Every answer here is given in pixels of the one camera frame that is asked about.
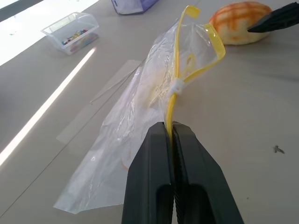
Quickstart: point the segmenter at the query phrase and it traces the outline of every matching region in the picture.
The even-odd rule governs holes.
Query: orange fruit
[[[247,28],[272,12],[271,8],[255,1],[235,2],[218,9],[209,22],[215,27],[224,44],[253,43],[268,33],[249,33]]]

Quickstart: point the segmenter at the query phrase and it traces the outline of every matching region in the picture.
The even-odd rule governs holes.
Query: table
[[[200,22],[207,22],[228,2],[200,2]],[[268,2],[273,9],[291,3],[261,2]],[[78,215],[52,208],[120,93],[69,143],[58,141],[57,136],[123,64],[130,59],[142,61],[154,39],[187,4],[196,3],[160,0],[143,15],[118,16],[110,0],[100,0],[86,10],[99,22],[102,33],[98,41],[65,56],[43,38],[0,67],[3,148],[80,60],[96,48],[0,167],[1,223],[120,223],[121,206]],[[174,119],[190,126],[220,164],[245,223],[297,223],[297,33],[295,26],[273,32],[256,44],[228,47],[226,57],[188,86],[176,104]],[[275,145],[285,154],[273,153]]]

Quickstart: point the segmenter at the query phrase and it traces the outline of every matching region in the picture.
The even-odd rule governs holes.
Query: ziplock bag
[[[124,202],[128,168],[148,129],[165,121],[171,135],[176,95],[225,55],[214,28],[190,20],[198,14],[198,8],[188,6],[180,20],[155,40],[55,208],[76,214]]]
[[[148,10],[158,0],[112,0],[117,14],[140,14]]]

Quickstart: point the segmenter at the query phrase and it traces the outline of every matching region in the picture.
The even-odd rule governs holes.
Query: colorful small objects
[[[86,36],[81,38],[79,41],[76,41],[71,45],[70,52],[73,53],[73,52],[79,50],[80,48],[84,47],[85,45],[88,45],[89,43],[91,43],[92,41],[97,39],[98,37],[99,36],[96,33],[87,34]]]
[[[71,37],[69,37],[69,38],[66,38],[66,39],[64,39],[63,41],[61,41],[62,45],[66,45],[66,44],[68,44],[69,42],[75,40],[77,37],[79,37],[80,35],[86,33],[87,31],[88,31],[88,30],[86,30],[86,29],[77,31],[76,33],[74,33],[73,36],[71,36]]]

